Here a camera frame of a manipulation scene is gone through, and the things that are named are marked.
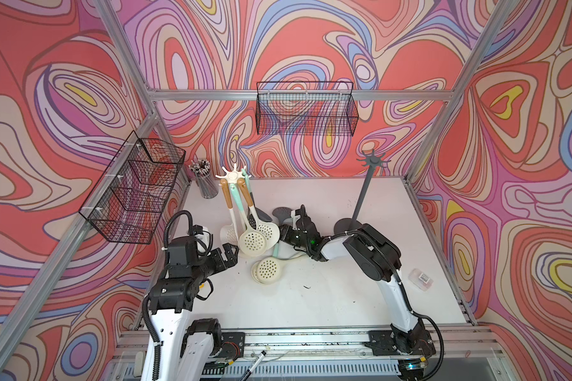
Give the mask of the grey slotted spoon mint handle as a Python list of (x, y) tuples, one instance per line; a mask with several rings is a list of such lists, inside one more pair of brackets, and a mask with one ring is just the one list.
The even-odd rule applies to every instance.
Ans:
[(278, 225), (293, 226), (293, 216), (295, 211), (286, 206), (279, 206), (272, 212), (273, 217), (278, 221)]

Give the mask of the cream skimmer wooden handle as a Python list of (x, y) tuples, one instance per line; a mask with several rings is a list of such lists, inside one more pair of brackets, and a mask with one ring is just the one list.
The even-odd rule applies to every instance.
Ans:
[(243, 194), (247, 205), (252, 213), (254, 218), (257, 233), (260, 233), (265, 237), (265, 249), (263, 252), (270, 250), (273, 246), (275, 246), (279, 239), (280, 239), (280, 230), (278, 226), (272, 222), (263, 222), (257, 213), (257, 210), (254, 206), (254, 201), (252, 200), (251, 194), (246, 186), (246, 182), (244, 179), (238, 180), (238, 187), (240, 188), (241, 193)]

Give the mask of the cream skimmer mint handle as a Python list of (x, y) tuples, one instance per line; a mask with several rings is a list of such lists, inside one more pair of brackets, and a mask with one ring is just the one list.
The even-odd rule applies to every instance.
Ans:
[(244, 207), (240, 193), (235, 184), (229, 184), (230, 193), (233, 196), (235, 203), (238, 207), (241, 221), (244, 225), (244, 232), (238, 238), (238, 244), (245, 255), (248, 257), (260, 257), (266, 250), (265, 236), (259, 231), (255, 230), (244, 213)]

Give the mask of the dark grey utensil rack stand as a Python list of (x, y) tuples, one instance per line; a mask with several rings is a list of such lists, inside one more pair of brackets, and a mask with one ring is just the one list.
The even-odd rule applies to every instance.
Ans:
[(371, 149), (370, 152), (363, 152), (363, 159), (357, 159), (364, 163), (366, 167), (365, 179), (362, 184), (359, 196), (357, 198), (357, 203), (354, 208), (352, 217), (345, 217), (339, 219), (334, 225), (334, 234), (345, 233), (346, 231), (352, 231), (360, 228), (362, 223), (359, 222), (358, 217), (362, 209), (367, 191), (370, 187), (370, 183), (373, 179), (374, 173), (378, 168), (387, 168), (389, 159), (385, 159), (385, 154), (376, 154), (375, 149)]

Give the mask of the cream slotted spoon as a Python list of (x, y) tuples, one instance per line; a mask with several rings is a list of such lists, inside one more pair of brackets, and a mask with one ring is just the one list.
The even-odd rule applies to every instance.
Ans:
[(233, 203), (230, 195), (229, 185), (226, 179), (220, 179), (219, 185), (222, 189), (227, 209), (230, 215), (230, 224), (221, 228), (221, 240), (223, 244), (228, 243), (234, 246), (238, 245), (237, 224), (235, 222), (235, 213), (233, 211)]

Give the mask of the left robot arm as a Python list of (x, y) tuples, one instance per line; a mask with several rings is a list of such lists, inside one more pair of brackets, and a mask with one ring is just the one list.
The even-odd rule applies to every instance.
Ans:
[(141, 304), (149, 344), (144, 380), (199, 380), (205, 370), (224, 369), (243, 355), (244, 334), (226, 334), (215, 317), (194, 319), (195, 302), (206, 301), (211, 276), (238, 263), (238, 247), (214, 246), (212, 234), (178, 211), (165, 227), (164, 267)]

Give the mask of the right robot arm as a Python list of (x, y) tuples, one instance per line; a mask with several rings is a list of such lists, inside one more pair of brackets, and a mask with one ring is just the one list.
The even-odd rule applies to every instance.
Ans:
[(322, 237), (311, 223), (281, 225), (280, 239), (316, 261), (350, 257), (362, 272), (378, 284), (389, 308), (390, 349), (401, 355), (436, 354), (435, 344), (424, 322), (432, 322), (411, 306), (400, 276), (400, 249), (370, 224)]

